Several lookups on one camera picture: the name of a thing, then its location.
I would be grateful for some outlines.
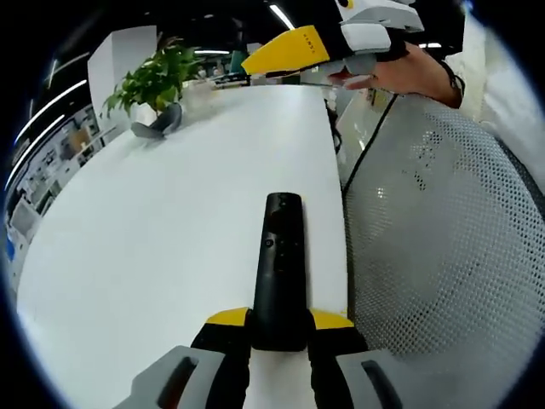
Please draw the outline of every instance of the person's arm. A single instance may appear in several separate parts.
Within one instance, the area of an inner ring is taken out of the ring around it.
[[[409,54],[399,60],[377,62],[371,78],[351,83],[347,89],[386,89],[397,94],[420,94],[448,107],[462,104],[462,92],[453,88],[447,71],[414,44],[406,44]]]

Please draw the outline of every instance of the black wristband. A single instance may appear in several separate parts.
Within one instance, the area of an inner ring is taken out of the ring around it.
[[[463,98],[464,94],[466,93],[466,83],[464,82],[464,80],[458,77],[446,62],[444,62],[443,60],[436,61],[445,69],[446,73],[448,74],[450,86],[452,87],[452,89],[459,90],[462,94],[461,97]]]

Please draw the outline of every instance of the white table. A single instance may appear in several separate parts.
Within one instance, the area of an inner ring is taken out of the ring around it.
[[[107,408],[212,314],[251,307],[268,193],[306,206],[311,303],[343,313],[339,177],[320,90],[217,91],[167,141],[130,131],[68,183],[28,252],[17,309],[74,407]],[[245,407],[313,407],[306,354],[253,352]]]

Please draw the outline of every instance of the gray object on table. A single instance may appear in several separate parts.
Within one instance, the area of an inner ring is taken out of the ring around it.
[[[130,128],[140,138],[163,139],[166,134],[180,126],[181,115],[180,104],[170,104],[151,125],[134,122]]]

